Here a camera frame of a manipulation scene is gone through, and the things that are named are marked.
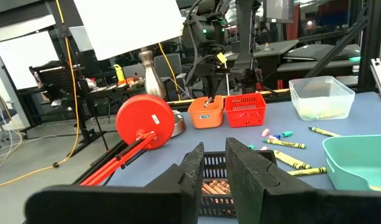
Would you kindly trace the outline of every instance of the yellow crayon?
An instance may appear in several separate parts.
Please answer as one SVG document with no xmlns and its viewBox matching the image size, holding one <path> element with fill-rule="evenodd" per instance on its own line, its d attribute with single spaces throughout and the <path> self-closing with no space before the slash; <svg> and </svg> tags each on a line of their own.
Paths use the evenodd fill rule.
<svg viewBox="0 0 381 224">
<path fill-rule="evenodd" d="M 370 189 L 372 189 L 372 190 L 381 191 L 381 187 L 377 187 L 377 186 L 373 186 L 373 185 L 370 185 L 369 187 L 370 187 Z"/>
<path fill-rule="evenodd" d="M 277 144 L 279 146 L 289 146 L 289 147 L 296 147 L 299 149 L 305 149 L 305 144 L 301 144 L 301 143 L 285 142 L 285 141 L 270 140 L 270 139 L 266 139 L 263 142 L 269 143 L 269 144 Z"/>
<path fill-rule="evenodd" d="M 280 152 L 278 150 L 274 150 L 273 152 L 275 153 L 275 157 L 277 159 L 279 159 L 280 161 L 284 162 L 285 164 L 290 165 L 296 169 L 310 169 L 311 168 L 311 165 L 309 165 L 303 161 L 299 161 L 298 159 L 295 159 L 289 155 L 286 155 L 283 152 Z"/>
<path fill-rule="evenodd" d="M 313 175 L 313 174 L 325 174 L 326 168 L 312 168 L 312 169 L 306 169 L 306 170 L 295 170 L 295 171 L 289 171 L 288 174 L 293 176 L 301 176 L 301 175 Z"/>
<path fill-rule="evenodd" d="M 326 136 L 329 136 L 329 137 L 337 137 L 337 136 L 341 136 L 339 134 L 334 134 L 330 131 L 325 131 L 325 130 L 322 130 L 322 129 L 319 129 L 319 128 L 314 128 L 314 127 L 309 127 L 309 129 L 313 132 L 316 132 L 316 133 L 319 133 L 319 134 L 323 134 L 323 135 L 326 135 Z"/>
</svg>

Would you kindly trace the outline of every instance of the green light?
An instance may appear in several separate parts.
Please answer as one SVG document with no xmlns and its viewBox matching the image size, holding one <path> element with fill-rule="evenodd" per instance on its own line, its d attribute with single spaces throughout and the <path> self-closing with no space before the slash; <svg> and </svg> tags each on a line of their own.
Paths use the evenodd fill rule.
<svg viewBox="0 0 381 224">
<path fill-rule="evenodd" d="M 359 62 L 360 57 L 353 57 L 353 58 L 350 58 L 349 60 L 350 60 L 350 62 Z"/>
</svg>

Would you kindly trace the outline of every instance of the plastic basket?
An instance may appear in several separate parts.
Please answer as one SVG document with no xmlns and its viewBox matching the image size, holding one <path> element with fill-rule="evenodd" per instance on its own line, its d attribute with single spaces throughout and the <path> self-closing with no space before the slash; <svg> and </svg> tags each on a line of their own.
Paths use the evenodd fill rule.
<svg viewBox="0 0 381 224">
<path fill-rule="evenodd" d="M 261 93 L 228 96 L 225 112 L 232 128 L 264 124 L 266 104 Z"/>
<path fill-rule="evenodd" d="M 223 97 L 215 96 L 214 102 L 204 108 L 207 97 L 195 99 L 188 108 L 193 126 L 197 129 L 215 128 L 222 124 Z"/>
<path fill-rule="evenodd" d="M 322 145 L 337 190 L 381 191 L 381 135 L 333 137 Z"/>
<path fill-rule="evenodd" d="M 273 151 L 267 150 L 255 152 L 276 164 Z M 203 181 L 208 183 L 212 179 L 228 181 L 225 152 L 204 153 Z M 236 218 L 232 196 L 202 194 L 202 198 L 200 199 L 199 215 L 208 217 Z"/>
</svg>

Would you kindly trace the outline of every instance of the yellow cable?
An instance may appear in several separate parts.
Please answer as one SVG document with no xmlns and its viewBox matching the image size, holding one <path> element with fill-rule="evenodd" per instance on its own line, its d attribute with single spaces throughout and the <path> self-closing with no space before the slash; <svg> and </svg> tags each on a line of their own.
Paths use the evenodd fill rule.
<svg viewBox="0 0 381 224">
<path fill-rule="evenodd" d="M 62 15 L 62 11 L 60 10 L 59 0 L 56 0 L 56 3 L 57 3 L 57 5 L 58 5 L 58 10 L 59 10 L 60 18 L 61 18 L 61 20 L 62 20 L 62 23 L 64 23 L 64 18 L 63 18 L 63 15 Z M 73 65 L 72 65 L 72 57 L 70 56 L 70 48 L 69 48 L 69 45 L 68 45 L 68 38 L 66 37 L 65 40 L 66 40 L 66 50 L 67 50 L 67 55 L 68 55 L 68 61 L 69 61 L 69 65 L 70 65 L 70 70 L 71 70 L 71 72 L 72 72 L 74 104 L 75 104 L 75 107 L 76 107 L 76 108 L 75 108 L 75 112 L 76 112 L 76 120 L 77 120 L 77 124 L 78 124 L 78 108 L 77 108 L 76 82 L 75 82 L 74 71 L 73 71 Z M 75 142 L 74 142 L 72 151 L 70 152 L 70 154 L 69 154 L 65 159 L 63 159 L 62 161 L 58 162 L 59 165 L 62 164 L 62 163 L 64 163 L 64 162 L 66 162 L 67 159 L 70 158 L 70 156 L 73 155 L 73 152 L 74 152 L 74 150 L 75 150 L 75 148 L 76 148 L 76 146 L 77 146 L 77 141 L 78 141 L 78 130 L 79 130 L 79 128 L 77 127 L 77 130 L 76 130 L 76 140 L 75 140 Z M 7 181 L 7 182 L 5 182 L 5 183 L 2 183 L 2 184 L 0 184 L 0 187 L 2 187 L 2 186 L 4 186 L 4 185 L 7 185 L 7 184 L 10 184 L 10 183 L 13 183 L 13 182 L 15 182 L 15 181 L 17 181 L 17 180 L 20 180 L 20 179 L 23 179 L 23 178 L 25 178 L 25 177 L 28 177 L 28 176 L 30 176 L 30 175 L 32 175 L 32 174 L 36 174 L 36 173 L 38 173 L 38 172 L 42 172 L 42 171 L 44 171 L 44 170 L 49 170 L 49 169 L 52 169 L 52 168 L 54 168 L 54 167 L 53 167 L 53 166 L 48 166 L 48 167 L 45 167 L 45 168 L 42 168 L 42 169 L 35 170 L 35 171 L 30 172 L 30 173 L 28 173 L 28 174 L 25 174 L 25 175 L 22 175 L 22 176 L 20 176 L 20 177 L 17 177 L 17 178 L 15 178 L 15 179 L 13 179 L 13 180 L 10 180 L 10 181 Z"/>
<path fill-rule="evenodd" d="M 177 91 L 177 95 L 178 95 L 178 100 L 181 100 L 181 96 L 180 96 L 180 94 L 178 93 L 178 85 L 177 85 L 177 78 L 176 78 L 176 75 L 174 74 L 174 71 L 172 70 L 171 64 L 170 64 L 170 62 L 168 61 L 167 56 L 166 56 L 166 54 L 164 53 L 163 48 L 161 47 L 161 44 L 160 44 L 160 43 L 159 43 L 159 47 L 160 47 L 160 51 L 161 51 L 161 53 L 163 54 L 164 58 L 166 59 L 166 62 L 167 62 L 167 64 L 168 64 L 168 67 L 170 68 L 170 71 L 171 71 L 171 74 L 172 74 L 172 79 L 174 80 L 174 83 L 176 84 L 176 91 Z"/>
</svg>

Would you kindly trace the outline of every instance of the metal vase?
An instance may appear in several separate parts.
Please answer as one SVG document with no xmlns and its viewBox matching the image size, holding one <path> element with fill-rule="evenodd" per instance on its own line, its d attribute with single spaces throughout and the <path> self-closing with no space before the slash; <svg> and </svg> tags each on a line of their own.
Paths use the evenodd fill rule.
<svg viewBox="0 0 381 224">
<path fill-rule="evenodd" d="M 155 95 L 166 100 L 167 93 L 164 85 L 161 83 L 153 65 L 153 53 L 147 48 L 142 48 L 138 54 L 143 66 L 145 67 L 145 90 L 147 94 Z"/>
</svg>

